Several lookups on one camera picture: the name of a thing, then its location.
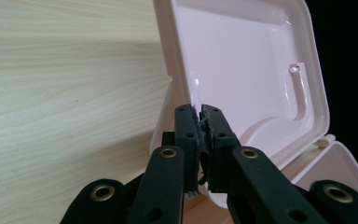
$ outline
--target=light wood surface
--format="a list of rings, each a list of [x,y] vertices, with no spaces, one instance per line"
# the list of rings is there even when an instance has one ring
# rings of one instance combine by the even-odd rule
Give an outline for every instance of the light wood surface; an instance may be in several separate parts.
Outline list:
[[[151,1],[0,1],[0,223],[142,173],[170,80]]]

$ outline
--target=open lid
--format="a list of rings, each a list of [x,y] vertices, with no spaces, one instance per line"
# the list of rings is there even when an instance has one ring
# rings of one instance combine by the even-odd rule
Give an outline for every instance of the open lid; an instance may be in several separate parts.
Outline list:
[[[220,108],[283,168],[328,130],[308,7],[299,0],[154,1],[176,103]]]

